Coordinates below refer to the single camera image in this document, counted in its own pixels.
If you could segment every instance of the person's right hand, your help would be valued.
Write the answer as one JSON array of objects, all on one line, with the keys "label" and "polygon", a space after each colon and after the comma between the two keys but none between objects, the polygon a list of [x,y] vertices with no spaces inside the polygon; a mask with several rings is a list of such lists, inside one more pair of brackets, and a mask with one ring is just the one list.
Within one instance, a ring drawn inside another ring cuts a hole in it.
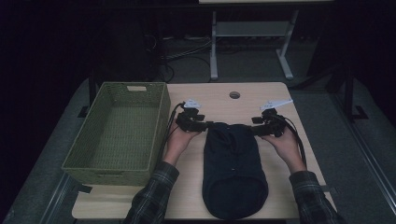
[{"label": "person's right hand", "polygon": [[291,174],[298,171],[306,171],[297,141],[288,127],[285,128],[280,137],[265,135],[261,136],[261,139],[268,141],[274,146],[279,157],[288,165]]},{"label": "person's right hand", "polygon": [[183,151],[187,148],[190,140],[200,133],[196,132],[184,132],[181,130],[176,122],[172,123],[169,138],[167,141],[167,149],[163,156],[163,161],[176,166],[177,160]]}]

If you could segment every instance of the flannel shirt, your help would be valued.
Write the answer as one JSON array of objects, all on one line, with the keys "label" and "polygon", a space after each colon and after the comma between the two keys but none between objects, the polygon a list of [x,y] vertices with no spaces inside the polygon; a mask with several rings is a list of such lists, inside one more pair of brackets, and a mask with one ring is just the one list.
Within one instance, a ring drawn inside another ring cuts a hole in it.
[{"label": "flannel shirt", "polygon": [[[162,161],[148,184],[132,200],[124,224],[159,224],[163,222],[169,195],[178,177],[178,170]],[[290,176],[298,204],[301,224],[346,223],[327,201],[314,173],[297,172]]]},{"label": "flannel shirt", "polygon": [[301,224],[346,223],[326,199],[314,173],[296,172],[289,180],[298,205]]}]

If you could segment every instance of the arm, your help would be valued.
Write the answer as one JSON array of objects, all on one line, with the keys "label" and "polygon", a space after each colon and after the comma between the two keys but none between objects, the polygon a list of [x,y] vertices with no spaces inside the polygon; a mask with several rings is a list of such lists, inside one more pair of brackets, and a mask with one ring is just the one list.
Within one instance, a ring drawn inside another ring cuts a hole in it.
[{"label": "arm", "polygon": [[147,185],[134,196],[124,224],[163,222],[169,195],[178,177],[177,160],[197,134],[185,133],[173,123],[163,161]]},{"label": "arm", "polygon": [[306,170],[293,133],[289,128],[280,137],[262,136],[271,143],[279,157],[288,165],[290,183],[297,202],[301,223],[346,223],[326,199],[317,177]]}]

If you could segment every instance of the black cloth bag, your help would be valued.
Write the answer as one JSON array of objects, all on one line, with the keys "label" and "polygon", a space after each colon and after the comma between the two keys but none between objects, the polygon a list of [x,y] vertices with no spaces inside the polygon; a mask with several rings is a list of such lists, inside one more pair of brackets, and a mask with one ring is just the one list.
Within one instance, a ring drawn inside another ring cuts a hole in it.
[{"label": "black cloth bag", "polygon": [[212,124],[204,149],[203,198],[207,210],[221,219],[239,219],[260,211],[267,197],[259,148],[249,127]]}]

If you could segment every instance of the wooden table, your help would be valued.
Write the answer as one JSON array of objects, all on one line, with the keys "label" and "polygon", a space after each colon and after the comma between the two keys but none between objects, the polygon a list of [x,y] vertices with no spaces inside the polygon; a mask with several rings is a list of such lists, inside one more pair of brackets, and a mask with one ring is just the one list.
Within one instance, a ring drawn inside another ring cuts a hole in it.
[{"label": "wooden table", "polygon": [[[253,125],[252,117],[261,115],[260,106],[268,100],[287,100],[289,91],[283,83],[207,83],[169,84],[173,108],[176,104],[193,99],[202,105],[200,114],[205,120]],[[232,99],[231,91],[240,93]],[[317,160],[304,131],[294,104],[282,105],[278,114],[293,121],[304,143],[308,170],[318,176],[320,185],[326,185]],[[165,218],[171,219],[216,219],[206,210],[202,198],[203,150],[206,133],[196,136],[181,155],[177,169],[180,176],[172,190]],[[261,211],[253,219],[298,218],[298,210],[289,182],[289,169],[266,141],[256,137],[264,170],[269,185],[269,196]],[[90,194],[80,193],[72,214],[75,218],[125,218],[134,195],[141,189],[125,186],[91,186]],[[326,193],[329,201],[331,195]]]}]

